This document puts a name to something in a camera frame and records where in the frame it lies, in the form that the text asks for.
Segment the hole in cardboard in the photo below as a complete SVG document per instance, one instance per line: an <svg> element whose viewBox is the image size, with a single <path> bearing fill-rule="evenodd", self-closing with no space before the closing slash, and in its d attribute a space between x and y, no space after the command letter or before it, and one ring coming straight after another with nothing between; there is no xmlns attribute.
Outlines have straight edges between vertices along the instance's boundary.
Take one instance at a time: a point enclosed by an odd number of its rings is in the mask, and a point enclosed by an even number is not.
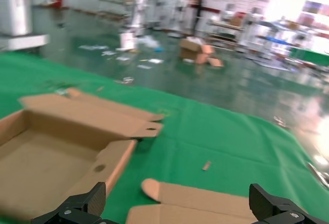
<svg viewBox="0 0 329 224"><path fill-rule="evenodd" d="M94 171L99 173L101 171L103 171L105 169L105 165L102 164L102 165L98 165L97 167L94 168Z"/></svg>

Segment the cardboard box on floor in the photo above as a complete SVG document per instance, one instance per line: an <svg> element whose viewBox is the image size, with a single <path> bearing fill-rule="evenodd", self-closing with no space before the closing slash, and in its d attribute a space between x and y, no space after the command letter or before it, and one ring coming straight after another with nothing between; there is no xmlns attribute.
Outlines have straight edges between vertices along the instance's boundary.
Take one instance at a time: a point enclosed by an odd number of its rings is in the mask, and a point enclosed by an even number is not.
<svg viewBox="0 0 329 224"><path fill-rule="evenodd" d="M24 97L24 110L0 120L2 215L43 215L97 182L108 195L135 148L132 138L156 137L162 128L148 121L160 118L152 113L70 93Z"/></svg>
<svg viewBox="0 0 329 224"><path fill-rule="evenodd" d="M195 64L209 63L215 67L222 67L223 64L219 59L210 57L214 53L211 45L205 44L199 38L186 38L180 41L180 57L182 59L193 60Z"/></svg>
<svg viewBox="0 0 329 224"><path fill-rule="evenodd" d="M248 198L146 179L143 191L160 202L130 209L126 224L251 224Z"/></svg>

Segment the blue object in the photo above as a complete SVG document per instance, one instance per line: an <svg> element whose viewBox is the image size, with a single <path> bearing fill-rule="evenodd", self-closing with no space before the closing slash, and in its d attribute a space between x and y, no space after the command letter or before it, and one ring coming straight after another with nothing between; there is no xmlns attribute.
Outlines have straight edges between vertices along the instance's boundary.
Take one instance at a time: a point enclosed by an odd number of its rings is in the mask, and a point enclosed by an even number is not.
<svg viewBox="0 0 329 224"><path fill-rule="evenodd" d="M265 36L264 37L265 40L268 40L270 42L274 42L274 43L278 43L278 44L282 44L282 45L287 45L287 46L291 46L290 43L284 41L284 40L279 40L279 39L276 39L276 38L272 38L270 36Z"/></svg>
<svg viewBox="0 0 329 224"><path fill-rule="evenodd" d="M154 52L161 53L161 52L163 52L163 48L161 48L161 47L155 48Z"/></svg>

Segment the green cloth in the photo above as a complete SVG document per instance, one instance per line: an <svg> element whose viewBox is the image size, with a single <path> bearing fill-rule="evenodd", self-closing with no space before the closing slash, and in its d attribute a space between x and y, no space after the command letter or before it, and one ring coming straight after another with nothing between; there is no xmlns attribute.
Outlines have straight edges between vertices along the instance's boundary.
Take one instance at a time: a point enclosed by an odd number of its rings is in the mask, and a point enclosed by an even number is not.
<svg viewBox="0 0 329 224"><path fill-rule="evenodd" d="M124 223L132 206L154 203L143 194L140 184L155 178L240 196L248 196L249 185L258 183L269 193L290 198L310 214L329 221L329 192L305 166L309 157L292 134L263 119L116 84L19 53L0 54L0 80L1 117L21 108L19 97L71 85L165 114L159 137L138 144L107 200L103 218ZM211 165L203 171L207 161Z"/></svg>
<svg viewBox="0 0 329 224"><path fill-rule="evenodd" d="M308 61L319 66L329 66L329 54L317 53L310 50L292 48L290 57Z"/></svg>

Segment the equipment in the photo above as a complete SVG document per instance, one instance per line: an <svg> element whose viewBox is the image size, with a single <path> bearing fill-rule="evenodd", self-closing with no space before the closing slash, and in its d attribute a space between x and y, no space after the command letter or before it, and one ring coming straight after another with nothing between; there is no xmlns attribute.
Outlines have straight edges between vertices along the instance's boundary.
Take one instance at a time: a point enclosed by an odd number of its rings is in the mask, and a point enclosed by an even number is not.
<svg viewBox="0 0 329 224"><path fill-rule="evenodd" d="M0 48L14 51L48 43L47 35L32 34L31 0L0 1Z"/></svg>
<svg viewBox="0 0 329 224"><path fill-rule="evenodd" d="M162 30L163 22L166 18L166 3L167 0L154 0L154 13L152 21L153 30Z"/></svg>
<svg viewBox="0 0 329 224"><path fill-rule="evenodd" d="M173 16L170 20L170 33L168 36L172 38L181 38L184 33L184 19L186 8L189 5L189 0L176 0L176 7Z"/></svg>
<svg viewBox="0 0 329 224"><path fill-rule="evenodd" d="M127 20L125 27L127 31L134 33L135 36L141 36L144 34L145 26L145 9L146 9L146 0L126 0L132 2L132 15Z"/></svg>
<svg viewBox="0 0 329 224"><path fill-rule="evenodd" d="M31 224L117 224L100 217L105 192L105 183L99 182L90 192L68 197L56 210L32 219ZM250 185L249 207L258 220L254 224L328 224L307 214L291 200L268 194L258 184Z"/></svg>
<svg viewBox="0 0 329 224"><path fill-rule="evenodd" d="M227 4L226 9L220 13L220 22L229 23L235 15L235 4Z"/></svg>
<svg viewBox="0 0 329 224"><path fill-rule="evenodd" d="M258 33L258 23L263 18L259 8L254 7L250 13L247 13L243 19L242 27L244 28L243 34L239 41L238 52L246 52L251 44L254 43L254 40Z"/></svg>

